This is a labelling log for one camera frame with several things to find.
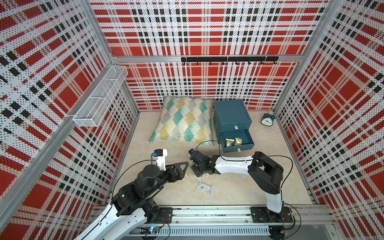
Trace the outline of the yellow cookie packet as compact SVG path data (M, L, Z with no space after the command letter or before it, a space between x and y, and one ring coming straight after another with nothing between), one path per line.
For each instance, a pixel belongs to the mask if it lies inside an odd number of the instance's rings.
M226 138L226 147L231 147L232 144L235 142L235 139L228 139Z
M241 146L243 144L243 139L235 138L235 146Z

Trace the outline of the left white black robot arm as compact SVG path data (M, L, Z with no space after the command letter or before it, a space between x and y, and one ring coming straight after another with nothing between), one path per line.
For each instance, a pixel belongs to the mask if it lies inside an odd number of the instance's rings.
M120 240L131 231L157 220L160 207L154 201L167 183L175 183L185 177L189 163L147 165L137 178L121 187L112 197L110 206L93 221L77 240Z

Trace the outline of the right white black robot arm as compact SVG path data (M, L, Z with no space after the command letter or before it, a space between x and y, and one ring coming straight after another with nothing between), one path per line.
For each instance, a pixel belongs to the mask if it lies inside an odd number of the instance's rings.
M211 158L199 151L189 150L190 160L194 163L192 170L196 177L204 174L242 174L252 177L256 184L266 193L265 208L255 208L254 222L282 223L293 221L292 217L284 216L290 211L284 207L282 183L284 168L262 152L243 158L228 158L214 155Z

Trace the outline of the teal three-drawer cabinet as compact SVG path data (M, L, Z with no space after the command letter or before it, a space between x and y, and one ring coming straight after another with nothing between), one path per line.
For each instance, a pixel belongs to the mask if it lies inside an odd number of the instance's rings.
M242 152L254 147L255 144L249 132L251 124L252 119L242 100L215 102L214 126L223 153ZM241 138L243 144L235 146L234 142L231 147L227 148L226 138Z

